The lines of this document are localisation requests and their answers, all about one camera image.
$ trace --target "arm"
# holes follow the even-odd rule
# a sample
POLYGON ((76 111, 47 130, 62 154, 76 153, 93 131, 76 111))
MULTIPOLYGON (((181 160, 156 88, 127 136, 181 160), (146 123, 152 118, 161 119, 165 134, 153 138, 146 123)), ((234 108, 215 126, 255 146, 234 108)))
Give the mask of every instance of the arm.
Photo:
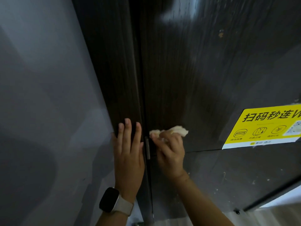
MULTIPOLYGON (((144 174, 143 142, 141 125, 136 123, 136 133, 131 145, 131 120, 125 119, 125 128, 119 124, 118 137, 112 134, 114 145, 115 188, 121 197, 134 203, 144 174)), ((121 212, 105 213, 100 216, 96 226, 125 226, 128 216, 121 212)))
POLYGON ((189 175, 183 169, 185 150, 182 137, 165 131, 161 138, 168 140, 168 145, 154 134, 151 136, 157 145, 158 164, 163 173, 174 184, 184 207, 194 226, 234 226, 231 221, 206 198, 189 175))

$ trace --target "gray wall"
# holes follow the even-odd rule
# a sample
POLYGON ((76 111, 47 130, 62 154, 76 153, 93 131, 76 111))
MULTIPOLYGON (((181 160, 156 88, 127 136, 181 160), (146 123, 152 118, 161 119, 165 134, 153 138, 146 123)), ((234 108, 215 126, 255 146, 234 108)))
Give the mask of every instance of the gray wall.
POLYGON ((0 225, 94 225, 113 129, 71 0, 0 0, 0 101, 0 225))

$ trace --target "right hand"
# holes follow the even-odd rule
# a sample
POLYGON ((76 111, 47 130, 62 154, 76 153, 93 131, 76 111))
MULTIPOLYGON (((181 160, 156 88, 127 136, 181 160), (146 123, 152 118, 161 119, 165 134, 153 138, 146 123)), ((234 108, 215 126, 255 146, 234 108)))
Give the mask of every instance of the right hand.
POLYGON ((183 147, 183 140, 180 134, 170 131, 160 133, 160 137, 168 140, 168 145, 152 134, 151 139, 156 144, 157 158, 159 166, 164 175, 166 175, 172 182, 179 180, 186 180, 189 176, 183 169, 183 159, 185 150, 183 147))

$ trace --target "watch face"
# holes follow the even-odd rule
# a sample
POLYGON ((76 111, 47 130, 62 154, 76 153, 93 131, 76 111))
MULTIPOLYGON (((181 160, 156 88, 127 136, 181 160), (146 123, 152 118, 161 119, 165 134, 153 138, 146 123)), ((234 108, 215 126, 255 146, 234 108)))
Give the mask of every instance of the watch face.
POLYGON ((99 203, 99 208, 102 211, 105 211, 106 213, 110 213, 115 206, 118 196, 119 196, 118 190, 112 187, 107 188, 106 192, 104 192, 104 195, 102 196, 102 199, 99 203))

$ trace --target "hand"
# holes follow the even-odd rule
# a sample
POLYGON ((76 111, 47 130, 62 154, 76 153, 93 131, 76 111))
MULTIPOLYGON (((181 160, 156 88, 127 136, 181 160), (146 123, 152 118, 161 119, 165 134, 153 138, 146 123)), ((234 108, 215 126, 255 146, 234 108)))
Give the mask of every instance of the hand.
POLYGON ((178 133, 171 134, 170 131, 160 133, 160 137, 168 140, 169 145, 158 139, 155 134, 152 134, 150 137, 158 147, 157 158, 163 174, 172 182, 178 182, 189 178, 188 174, 183 169, 185 150, 181 135, 178 133))
POLYGON ((118 125, 117 138, 112 134, 115 188, 119 190, 123 199, 134 203, 144 174, 143 142, 140 143, 141 125, 139 122, 136 122, 136 133, 131 146, 131 120, 126 118, 125 123, 125 128, 122 123, 118 125))

